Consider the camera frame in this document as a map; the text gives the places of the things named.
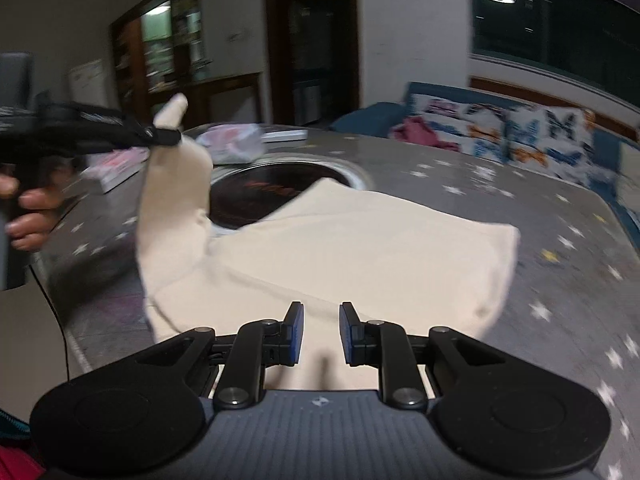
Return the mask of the person left hand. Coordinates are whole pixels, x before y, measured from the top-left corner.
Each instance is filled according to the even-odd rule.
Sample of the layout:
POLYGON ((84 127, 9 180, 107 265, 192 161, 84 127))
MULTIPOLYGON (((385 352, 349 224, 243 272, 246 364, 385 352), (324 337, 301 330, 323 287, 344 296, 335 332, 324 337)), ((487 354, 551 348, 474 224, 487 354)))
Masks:
POLYGON ((25 213, 6 226, 13 248, 21 252, 35 252, 49 237, 58 221, 58 210, 63 203, 63 188, 70 173, 54 168, 43 188, 32 188, 20 195, 18 203, 25 213))

